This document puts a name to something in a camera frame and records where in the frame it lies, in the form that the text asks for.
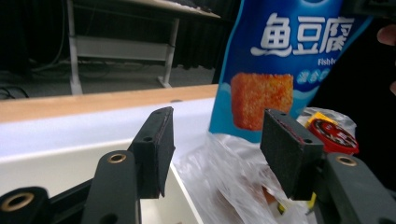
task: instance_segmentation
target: snack bag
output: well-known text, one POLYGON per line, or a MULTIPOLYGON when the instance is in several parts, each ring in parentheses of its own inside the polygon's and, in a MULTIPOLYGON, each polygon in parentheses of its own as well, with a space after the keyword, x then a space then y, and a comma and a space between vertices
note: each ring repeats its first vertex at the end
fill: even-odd
POLYGON ((242 0, 225 52, 209 131, 261 141, 264 108, 303 112, 369 18, 342 0, 242 0))

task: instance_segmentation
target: crumpled plastic bag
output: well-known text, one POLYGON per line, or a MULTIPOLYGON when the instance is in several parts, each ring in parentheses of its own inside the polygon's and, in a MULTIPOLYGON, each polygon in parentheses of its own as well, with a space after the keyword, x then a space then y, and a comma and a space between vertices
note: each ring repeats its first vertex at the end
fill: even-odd
POLYGON ((287 199, 259 144, 207 133, 174 165, 205 224, 308 223, 306 202, 287 199), (262 186, 286 208, 283 215, 268 204, 262 186))

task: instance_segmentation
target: desk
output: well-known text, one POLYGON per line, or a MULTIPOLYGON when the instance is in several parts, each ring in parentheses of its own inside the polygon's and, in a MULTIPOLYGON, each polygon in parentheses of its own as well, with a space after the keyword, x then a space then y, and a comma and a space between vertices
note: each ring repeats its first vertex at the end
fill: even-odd
POLYGON ((0 101, 0 123, 213 98, 218 85, 0 101))
MULTIPOLYGON (((131 60, 164 61, 165 71, 158 80, 165 88, 171 88, 169 77, 176 47, 177 29, 179 18, 203 19, 203 21, 216 21, 219 16, 207 13, 199 9, 184 7, 164 0, 118 0, 118 1, 90 1, 90 0, 67 0, 67 12, 69 22, 69 44, 70 62, 72 73, 70 86, 72 94, 82 94, 82 88, 78 76, 78 56, 96 58, 116 58, 131 60), (125 8, 137 7, 146 11, 155 11, 159 15, 156 18, 166 17, 172 21, 172 31, 168 44, 148 43, 139 41, 125 41, 109 38, 98 38, 92 36, 79 36, 75 33, 74 7, 90 8, 92 4, 95 10, 115 13, 123 16, 133 16, 125 8)), ((138 17, 150 18, 150 13, 136 15, 138 17)))

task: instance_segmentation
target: screw hole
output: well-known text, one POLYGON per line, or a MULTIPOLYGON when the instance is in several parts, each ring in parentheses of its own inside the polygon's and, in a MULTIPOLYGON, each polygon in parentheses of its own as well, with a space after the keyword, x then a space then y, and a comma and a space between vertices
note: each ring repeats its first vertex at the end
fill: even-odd
POLYGON ((100 224, 114 224, 117 223, 117 216, 114 214, 107 214, 100 219, 100 224))
POLYGON ((114 155, 111 155, 107 159, 107 161, 110 163, 119 163, 119 162, 125 161, 125 159, 126 159, 126 156, 124 154, 114 154, 114 155))
POLYGON ((1 210, 5 212, 16 211, 29 204, 35 195, 31 192, 22 192, 8 197, 1 205, 1 210))
POLYGON ((152 141, 152 137, 144 137, 143 140, 145 142, 151 142, 152 141))
POLYGON ((304 142, 305 142, 305 143, 311 144, 311 143, 312 143, 312 140, 311 140, 311 139, 304 139, 304 142))
POLYGON ((337 158, 335 158, 338 162, 347 165, 347 166, 357 166, 358 163, 355 162, 354 160, 348 158, 348 157, 343 157, 343 156, 339 156, 337 158))

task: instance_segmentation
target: cable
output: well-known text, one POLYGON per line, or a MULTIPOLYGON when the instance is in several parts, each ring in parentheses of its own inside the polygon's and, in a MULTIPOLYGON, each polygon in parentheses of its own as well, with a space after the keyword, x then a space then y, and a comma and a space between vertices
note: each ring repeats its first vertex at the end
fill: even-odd
POLYGON ((29 98, 29 95, 27 94, 27 92, 21 88, 21 87, 17 87, 17 86, 5 86, 5 87, 0 87, 0 91, 5 91, 6 93, 0 92, 1 95, 5 95, 6 98, 5 99, 16 99, 17 97, 15 95, 13 95, 11 93, 11 90, 16 89, 18 91, 20 91, 25 98, 29 98))

